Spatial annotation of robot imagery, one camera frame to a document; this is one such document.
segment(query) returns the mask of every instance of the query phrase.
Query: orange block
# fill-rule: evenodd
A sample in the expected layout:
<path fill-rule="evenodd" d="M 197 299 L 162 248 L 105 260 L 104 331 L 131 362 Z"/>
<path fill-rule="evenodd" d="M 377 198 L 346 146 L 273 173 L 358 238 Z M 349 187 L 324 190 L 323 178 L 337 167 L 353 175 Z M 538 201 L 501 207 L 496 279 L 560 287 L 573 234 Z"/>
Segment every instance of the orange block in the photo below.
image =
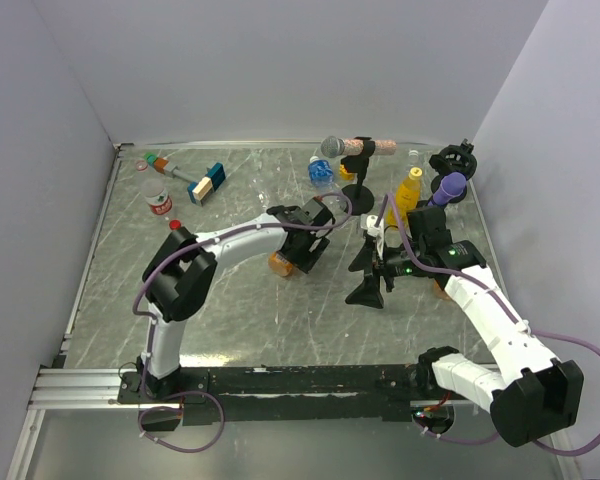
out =
<path fill-rule="evenodd" d="M 153 168 L 155 168 L 157 172 L 160 172 L 161 174 L 164 175 L 164 167 L 167 166 L 167 163 L 169 163 L 168 160 L 158 157 L 153 162 Z"/>

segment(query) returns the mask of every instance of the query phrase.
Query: yellow bottle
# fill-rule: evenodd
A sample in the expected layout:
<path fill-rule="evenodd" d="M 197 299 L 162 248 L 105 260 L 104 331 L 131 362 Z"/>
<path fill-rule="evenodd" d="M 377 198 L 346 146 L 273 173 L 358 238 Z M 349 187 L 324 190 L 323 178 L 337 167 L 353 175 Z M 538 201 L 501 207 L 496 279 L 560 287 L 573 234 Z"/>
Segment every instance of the yellow bottle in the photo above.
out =
<path fill-rule="evenodd" d="M 422 180 L 422 169 L 413 167 L 409 170 L 409 176 L 405 178 L 396 192 L 396 205 L 400 211 L 402 222 L 407 224 L 407 212 L 416 208 L 418 200 L 420 200 L 420 184 Z M 387 224 L 396 227 L 396 219 L 393 216 L 393 209 L 389 209 L 387 214 Z"/>

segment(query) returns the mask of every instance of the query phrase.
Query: microphone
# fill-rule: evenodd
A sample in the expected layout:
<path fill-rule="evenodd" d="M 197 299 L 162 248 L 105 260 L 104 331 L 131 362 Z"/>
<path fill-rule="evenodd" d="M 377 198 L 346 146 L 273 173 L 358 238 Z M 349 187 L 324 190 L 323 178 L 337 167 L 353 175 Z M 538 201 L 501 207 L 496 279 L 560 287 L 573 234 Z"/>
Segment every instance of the microphone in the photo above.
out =
<path fill-rule="evenodd" d="M 393 140 L 372 140 L 376 144 L 374 155 L 393 155 L 396 153 L 396 142 Z M 320 150 L 327 158 L 336 158 L 339 155 L 360 155 L 362 153 L 362 140 L 357 138 L 327 137 L 322 141 Z"/>
<path fill-rule="evenodd" d="M 467 179 L 460 172 L 453 172 L 447 175 L 440 182 L 440 186 L 436 193 L 433 194 L 429 205 L 437 205 L 438 207 L 444 207 L 453 198 L 459 197 L 467 187 Z"/>

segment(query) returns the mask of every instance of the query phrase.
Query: silver microphone head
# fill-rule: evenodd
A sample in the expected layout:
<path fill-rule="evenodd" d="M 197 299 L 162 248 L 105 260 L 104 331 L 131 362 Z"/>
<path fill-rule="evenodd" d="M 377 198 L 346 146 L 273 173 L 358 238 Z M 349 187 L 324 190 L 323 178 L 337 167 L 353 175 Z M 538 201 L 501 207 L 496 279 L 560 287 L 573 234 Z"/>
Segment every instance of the silver microphone head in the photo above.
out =
<path fill-rule="evenodd" d="M 344 142 L 342 139 L 331 136 L 322 141 L 320 145 L 322 154 L 327 158 L 336 158 L 344 152 Z"/>

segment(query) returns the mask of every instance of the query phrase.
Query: black clamp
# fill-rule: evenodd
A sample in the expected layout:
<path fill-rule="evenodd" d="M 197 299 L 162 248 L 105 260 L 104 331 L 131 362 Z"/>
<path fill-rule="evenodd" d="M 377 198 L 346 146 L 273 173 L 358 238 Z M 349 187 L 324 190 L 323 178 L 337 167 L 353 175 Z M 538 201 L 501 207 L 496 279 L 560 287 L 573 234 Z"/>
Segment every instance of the black clamp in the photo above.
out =
<path fill-rule="evenodd" d="M 465 138 L 460 145 L 449 145 L 439 153 L 431 155 L 429 165 L 438 173 L 431 181 L 431 192 L 437 191 L 442 179 L 453 172 L 461 173 L 469 181 L 478 168 L 478 162 L 472 152 L 473 145 Z M 460 203 L 466 196 L 467 187 L 459 196 L 449 200 L 449 203 Z"/>

